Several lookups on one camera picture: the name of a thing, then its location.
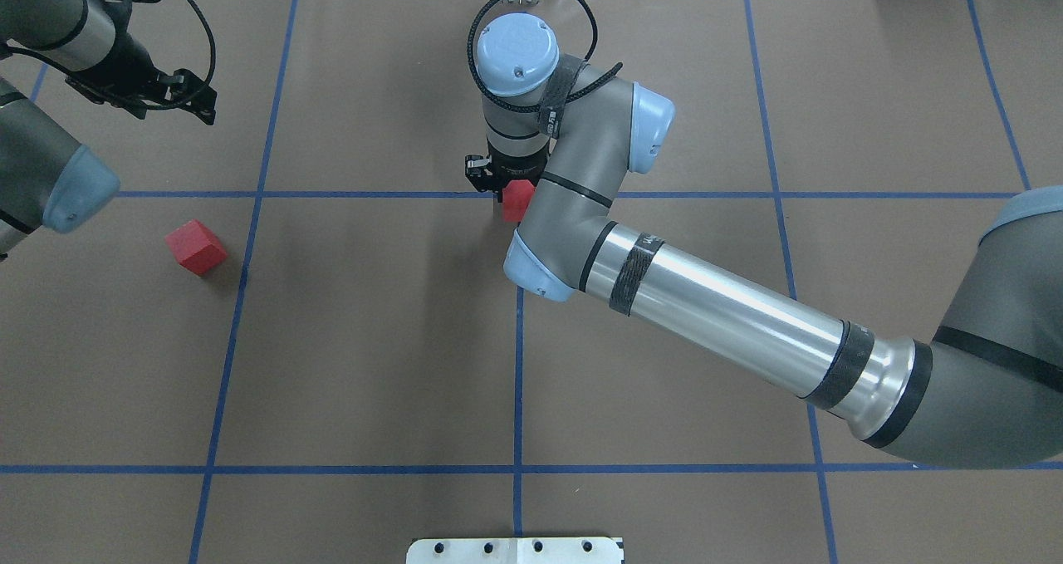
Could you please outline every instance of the blue tape line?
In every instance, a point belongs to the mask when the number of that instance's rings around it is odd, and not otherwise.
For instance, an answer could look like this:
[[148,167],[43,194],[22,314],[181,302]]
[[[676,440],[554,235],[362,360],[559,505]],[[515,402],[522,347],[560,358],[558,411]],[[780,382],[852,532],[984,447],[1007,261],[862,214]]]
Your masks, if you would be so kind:
[[348,466],[215,466],[216,475],[350,475],[350,476],[389,476],[389,475],[508,475],[513,467],[508,464],[499,465],[348,465]]
[[494,194],[490,192],[433,192],[433,190],[414,190],[414,192],[403,192],[403,190],[267,190],[263,196],[277,198],[307,198],[307,200],[494,200]]
[[794,288],[794,273],[790,262],[790,238],[787,236],[786,215],[782,212],[782,194],[779,189],[779,173],[775,167],[775,147],[772,143],[772,125],[767,121],[767,99],[764,96],[764,79],[760,72],[760,55],[757,51],[757,33],[753,25],[753,6],[749,0],[745,3],[745,23],[749,32],[749,53],[753,57],[753,74],[757,83],[757,101],[760,103],[760,125],[764,133],[764,151],[767,153],[767,171],[772,177],[772,193],[775,200],[775,220],[779,227],[779,239],[782,242],[782,261],[787,269],[787,285],[790,296],[797,294]]
[[123,464],[6,464],[0,475],[202,475],[205,466]]
[[1015,194],[1017,192],[779,192],[786,200],[1010,200]]
[[119,190],[121,200],[253,200],[254,190]]
[[[522,475],[727,475],[817,473],[923,473],[951,468],[911,462],[872,463],[764,463],[764,464],[541,464],[520,466]],[[202,475],[205,466],[182,465],[97,465],[97,464],[6,464],[0,475]],[[512,475],[508,464],[487,465],[217,465],[212,476],[352,476],[404,475]],[[1007,471],[1063,471],[1063,462],[1039,462]]]
[[622,200],[770,200],[775,196],[771,192],[747,192],[746,190],[718,190],[718,192],[698,192],[697,190],[634,190],[619,192]]
[[273,149],[273,133],[276,130],[276,117],[281,109],[281,95],[284,90],[284,74],[288,68],[288,52],[291,49],[291,33],[296,27],[296,11],[299,0],[291,0],[288,11],[288,25],[284,34],[284,49],[281,51],[281,66],[276,73],[276,87],[273,89],[273,106],[270,109],[269,129],[266,132],[266,147],[263,149],[261,168],[258,172],[257,196],[251,211],[251,227],[248,230],[248,241],[243,249],[243,266],[240,269],[240,284],[236,291],[236,307],[233,310],[233,323],[229,332],[229,348],[225,352],[225,364],[221,372],[221,387],[218,390],[218,405],[214,412],[214,427],[210,431],[210,443],[207,448],[206,472],[203,474],[203,484],[200,490],[200,503],[196,514],[196,527],[192,531],[192,544],[188,563],[196,564],[199,560],[200,543],[203,540],[203,525],[206,519],[207,502],[210,496],[213,469],[218,458],[218,439],[221,435],[221,421],[225,413],[225,398],[229,394],[229,379],[233,372],[233,356],[236,353],[236,336],[240,329],[240,318],[243,313],[243,298],[247,295],[248,273],[251,268],[251,257],[255,250],[255,236],[258,234],[258,216],[261,212],[263,191],[266,189],[266,176],[269,174],[269,158]]
[[[772,143],[772,126],[767,119],[767,98],[764,95],[764,79],[760,69],[760,55],[757,51],[757,33],[753,21],[753,5],[745,3],[745,22],[749,31],[749,53],[753,57],[753,73],[757,83],[757,101],[760,103],[760,124],[764,132],[764,148],[767,153],[767,171],[772,177],[772,192],[775,194],[775,219],[779,227],[779,241],[782,243],[782,262],[786,266],[787,287],[790,298],[797,300],[797,285],[794,283],[793,260],[790,257],[790,238],[787,236],[786,212],[782,209],[782,189],[779,185],[779,173],[775,166],[775,147]],[[827,493],[827,474],[823,468],[823,450],[820,446],[820,431],[816,427],[815,411],[808,406],[809,431],[812,439],[812,454],[815,457],[815,477],[820,485],[820,505],[823,510],[823,530],[827,542],[827,556],[830,564],[838,564],[838,547],[834,541],[834,523],[830,514],[830,497]]]
[[834,541],[834,517],[830,511],[830,494],[827,491],[827,473],[823,466],[823,446],[820,444],[820,424],[815,420],[815,406],[808,408],[808,428],[812,434],[812,457],[815,459],[815,481],[820,485],[820,508],[823,509],[823,530],[827,540],[827,558],[830,564],[838,564],[838,544]]
[[971,13],[971,23],[975,27],[975,38],[978,40],[978,52],[982,55],[982,66],[985,67],[985,78],[990,81],[990,90],[993,92],[993,100],[996,102],[997,112],[1000,114],[1000,121],[1003,124],[1003,132],[1008,136],[1008,143],[1011,144],[1011,154],[1015,158],[1015,167],[1018,168],[1018,177],[1023,181],[1023,187],[1030,189],[1030,178],[1026,175],[1026,166],[1023,166],[1023,155],[1018,152],[1018,143],[1015,141],[1015,134],[1011,130],[1011,121],[1008,113],[1003,108],[1003,100],[1000,99],[1000,91],[996,85],[996,76],[993,75],[993,67],[990,66],[990,55],[985,50],[985,39],[982,38],[982,27],[978,23],[978,12],[975,10],[975,0],[967,0],[967,12]]
[[517,288],[517,341],[513,374],[513,536],[524,534],[524,288]]
[[698,475],[730,473],[814,473],[811,463],[781,464],[528,464],[525,475]]
[[30,101],[36,103],[40,96],[40,87],[45,85],[45,74],[48,73],[48,64],[40,64],[40,71],[37,72],[37,81],[33,83],[33,90],[30,92]]
[[[1017,192],[861,192],[861,190],[780,190],[783,200],[1010,200]],[[121,190],[126,200],[493,200],[483,192],[433,192],[433,190]],[[655,190],[620,192],[626,200],[774,200],[775,192],[698,192]]]

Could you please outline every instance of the light blue joint cap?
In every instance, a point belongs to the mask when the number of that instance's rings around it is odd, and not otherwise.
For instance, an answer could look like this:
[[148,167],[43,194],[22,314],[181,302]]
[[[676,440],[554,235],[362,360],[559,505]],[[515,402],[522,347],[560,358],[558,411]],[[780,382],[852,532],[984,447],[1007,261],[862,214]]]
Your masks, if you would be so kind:
[[513,241],[509,242],[506,264],[503,269],[511,283],[555,303],[564,303],[575,291],[559,280],[545,264],[542,264],[542,261],[536,258],[527,244],[521,240],[519,230],[513,230]]
[[105,207],[118,192],[118,177],[85,144],[78,148],[55,182],[43,221],[68,234]]
[[1012,221],[1053,211],[1063,211],[1063,186],[1045,186],[1044,189],[1032,189],[1015,194],[1003,205],[996,221],[978,243],[984,241],[985,236],[993,234],[997,227],[1007,226]]
[[649,173],[675,118],[675,104],[635,83],[631,97],[631,152],[627,170]]
[[554,31],[532,14],[506,14],[479,33],[476,73],[499,97],[516,97],[554,73],[561,50]]

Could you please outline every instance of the silver arm tube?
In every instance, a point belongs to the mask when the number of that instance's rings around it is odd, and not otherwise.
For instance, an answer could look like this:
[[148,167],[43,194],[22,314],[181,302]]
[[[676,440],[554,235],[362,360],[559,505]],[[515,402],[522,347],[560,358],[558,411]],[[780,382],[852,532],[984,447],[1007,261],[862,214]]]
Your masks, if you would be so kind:
[[[638,232],[615,226],[587,280],[587,294],[610,303]],[[654,256],[630,314],[709,348],[774,386],[807,396],[838,352],[842,322],[673,246]]]

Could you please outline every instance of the white mounting plate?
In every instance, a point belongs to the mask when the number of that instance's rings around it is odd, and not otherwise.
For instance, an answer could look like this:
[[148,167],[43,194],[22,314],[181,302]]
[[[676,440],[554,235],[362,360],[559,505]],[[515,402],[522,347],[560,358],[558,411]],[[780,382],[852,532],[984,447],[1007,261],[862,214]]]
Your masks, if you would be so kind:
[[624,564],[623,546],[619,537],[421,540],[406,564]]

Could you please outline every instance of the velcro strap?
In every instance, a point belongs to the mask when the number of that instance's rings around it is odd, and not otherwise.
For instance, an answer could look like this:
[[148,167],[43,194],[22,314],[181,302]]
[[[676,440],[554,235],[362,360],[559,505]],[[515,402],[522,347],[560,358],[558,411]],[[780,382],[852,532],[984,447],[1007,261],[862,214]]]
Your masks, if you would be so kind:
[[564,100],[569,99],[572,87],[576,85],[576,76],[586,65],[587,59],[574,55],[561,55],[561,61],[546,81],[542,99],[539,101],[539,132],[550,136],[551,139],[557,139],[561,132]]
[[627,260],[620,268],[620,275],[617,276],[612,294],[609,295],[610,309],[630,318],[631,306],[635,303],[635,296],[639,294],[642,277],[646,276],[649,264],[654,261],[654,257],[657,257],[657,251],[662,245],[664,245],[663,239],[657,238],[657,236],[645,234],[639,236],[635,245],[627,253]]

